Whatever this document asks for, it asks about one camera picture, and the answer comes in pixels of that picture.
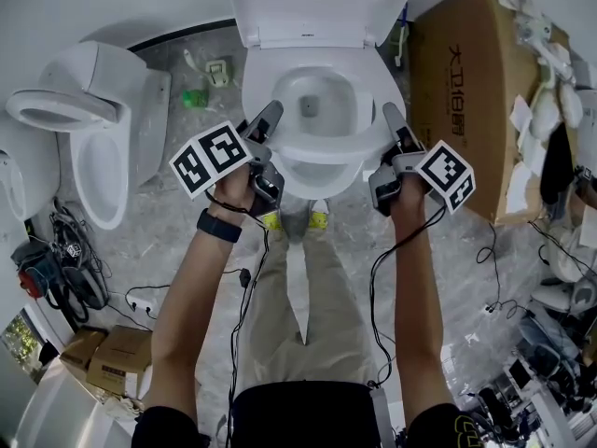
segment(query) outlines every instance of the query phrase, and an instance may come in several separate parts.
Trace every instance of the black t-shirt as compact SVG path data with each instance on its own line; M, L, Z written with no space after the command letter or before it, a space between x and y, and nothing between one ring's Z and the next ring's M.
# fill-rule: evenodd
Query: black t-shirt
M369 388L342 382L286 382L245 390L234 401L233 448L325 446L375 448L380 436ZM410 426L409 448L482 447L473 421L454 405L421 413ZM153 407L139 420L132 448L203 446L184 413Z

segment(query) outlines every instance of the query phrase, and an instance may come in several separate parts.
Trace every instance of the red object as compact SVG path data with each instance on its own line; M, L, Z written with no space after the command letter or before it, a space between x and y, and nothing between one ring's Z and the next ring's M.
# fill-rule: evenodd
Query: red object
M19 271L19 279L21 280L21 287L32 299L41 299L43 297L41 291L37 287L34 278L25 271Z

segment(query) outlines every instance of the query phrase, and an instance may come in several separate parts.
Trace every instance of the marble floor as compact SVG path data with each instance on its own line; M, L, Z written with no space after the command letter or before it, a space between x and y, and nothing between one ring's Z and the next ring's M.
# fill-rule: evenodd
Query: marble floor
M211 89L209 106L203 110L183 106L182 91L196 88L199 84L198 75L185 63L184 49L202 62L222 56L230 57L233 62L231 84L225 89ZM242 121L241 87L246 49L236 27L228 27L163 43L141 51L139 56L147 61L149 67L166 70L173 75L165 154L159 173L132 197L129 212L121 226L115 231L96 229L93 239L97 252L107 262L112 274L108 279L109 289L113 292L110 304L138 323L152 328L154 320L145 314L132 313L122 294L129 287L158 286L172 281L206 201L203 197L194 202L189 199L178 186L168 160L200 131L226 119L234 124ZM396 81L408 105L408 73L397 74ZM70 151L65 137L60 138L60 148L62 184L59 196L76 201ZM297 212L299 207L299 201L285 197L285 210ZM393 244L390 222L373 210L368 185L361 179L332 198L331 210L335 246L359 306L368 318L369 271L373 260ZM428 207L428 210L431 214L435 208ZM261 230L247 222L242 239L232 253L231 269L253 269L260 237ZM444 369L452 393L459 403L464 403L463 393L479 389L500 372L502 360L519 339L516 324L521 314L515 314L509 320L506 311L484 314L484 305L495 300L497 291L491 260L481 265L475 262L478 251L493 240L487 222L462 210L453 217L445 217L433 227L430 237L445 326ZM540 236L528 225L497 230L495 252L502 300L516 298L520 303L527 302L545 268L537 257L540 244ZM299 245L291 247L288 258L289 292L304 328L308 296ZM394 292L393 260L389 259L378 272L376 306L378 326L388 335L393 334ZM165 293L165 289L145 290L145 296L154 297L158 305ZM217 421L227 411L231 373L229 334L238 319L242 294L236 274L225 275L197 365L197 379L201 382L198 402L200 430L207 434L215 433ZM92 312L90 322L107 328L115 324L132 326L129 319L109 307L101 312ZM388 350L394 351L390 343ZM381 365L384 357L380 350L376 353ZM401 399L396 371L385 388L390 402Z

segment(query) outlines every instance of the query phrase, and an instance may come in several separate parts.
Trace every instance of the leg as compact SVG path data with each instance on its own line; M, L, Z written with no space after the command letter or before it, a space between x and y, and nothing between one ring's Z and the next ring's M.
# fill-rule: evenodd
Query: leg
M307 229L303 246L310 299L305 351L309 379L360 384L375 380L367 327L326 230Z
M289 347L302 344L286 288L288 239L282 231L270 231L269 241L270 253L239 334L237 395L252 386L282 382L287 373L284 354Z

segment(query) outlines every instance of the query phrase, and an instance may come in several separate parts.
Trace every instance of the hand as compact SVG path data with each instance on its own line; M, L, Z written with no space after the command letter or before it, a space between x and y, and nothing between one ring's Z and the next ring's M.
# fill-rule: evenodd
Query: hand
M249 165L245 164L226 177L223 177L215 183L214 197L221 203L248 211L251 209L253 200L255 199L255 193L249 188L249 174ZM239 226L244 219L242 214L224 209L215 203L212 203L207 212L214 217Z
M419 175L403 175L400 195L392 201L390 207L394 225L403 225L405 221L424 221L424 197L427 189Z

